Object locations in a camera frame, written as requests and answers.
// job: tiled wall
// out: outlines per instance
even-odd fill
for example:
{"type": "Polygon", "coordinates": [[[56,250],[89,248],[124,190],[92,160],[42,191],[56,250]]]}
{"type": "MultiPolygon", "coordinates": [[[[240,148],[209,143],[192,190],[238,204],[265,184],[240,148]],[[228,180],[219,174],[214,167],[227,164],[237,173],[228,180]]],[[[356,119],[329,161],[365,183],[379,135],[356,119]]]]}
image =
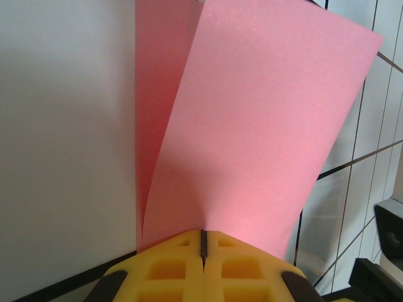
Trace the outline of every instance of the tiled wall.
{"type": "Polygon", "coordinates": [[[373,205],[392,195],[403,140],[403,0],[316,2],[384,37],[288,248],[327,294],[348,287],[357,257],[379,262],[373,205]]]}

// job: white wall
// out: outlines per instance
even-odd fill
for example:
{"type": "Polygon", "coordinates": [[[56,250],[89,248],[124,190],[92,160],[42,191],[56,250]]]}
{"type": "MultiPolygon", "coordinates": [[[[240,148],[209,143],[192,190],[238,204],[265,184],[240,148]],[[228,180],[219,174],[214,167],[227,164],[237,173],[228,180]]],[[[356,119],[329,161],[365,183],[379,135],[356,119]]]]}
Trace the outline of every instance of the white wall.
{"type": "Polygon", "coordinates": [[[134,0],[0,0],[0,301],[135,250],[134,0]]]}

